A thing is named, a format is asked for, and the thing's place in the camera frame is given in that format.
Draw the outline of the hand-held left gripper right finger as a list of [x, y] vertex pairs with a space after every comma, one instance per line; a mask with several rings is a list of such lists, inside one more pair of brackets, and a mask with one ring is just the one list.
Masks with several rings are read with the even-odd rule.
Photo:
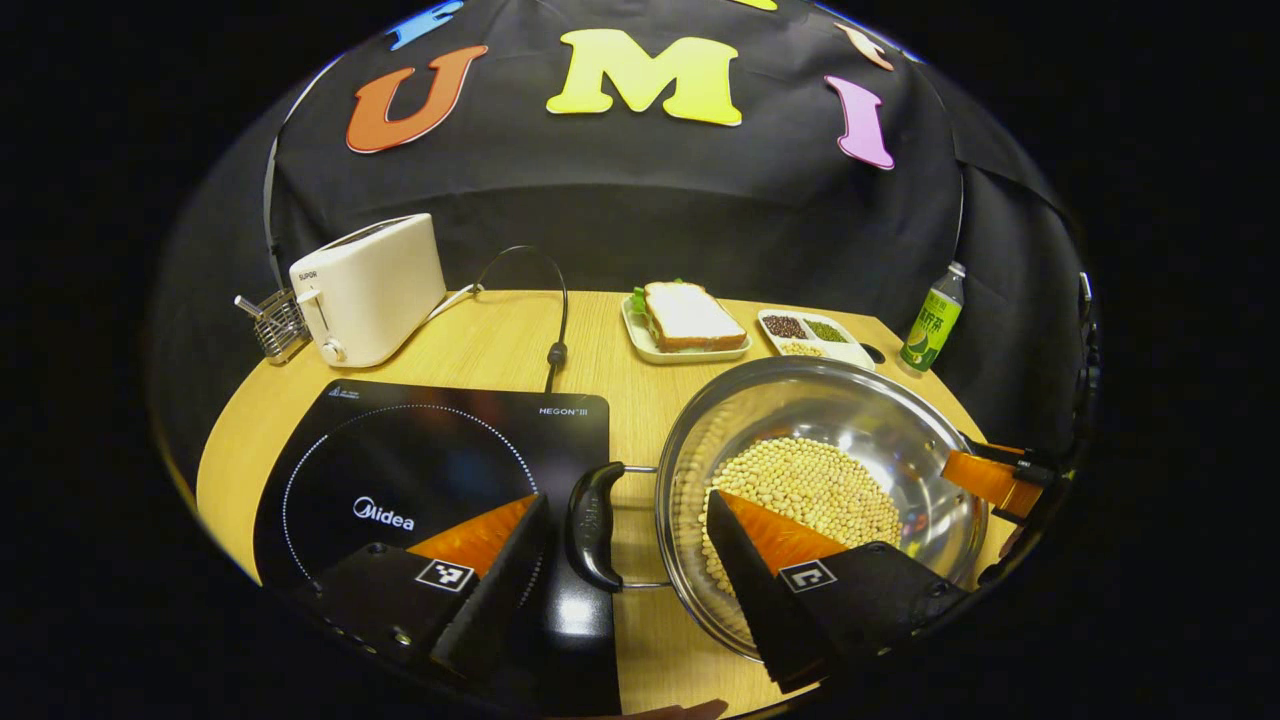
[[849, 548], [717, 489], [707, 529], [765, 670], [785, 692], [913, 643], [969, 594], [892, 544]]

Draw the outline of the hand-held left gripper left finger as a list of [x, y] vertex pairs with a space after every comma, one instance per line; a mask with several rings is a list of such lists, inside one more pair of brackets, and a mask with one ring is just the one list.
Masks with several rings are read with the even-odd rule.
[[300, 603], [396, 670], [467, 684], [497, 667], [549, 534], [547, 496], [529, 495], [407, 550], [369, 543], [302, 584]]

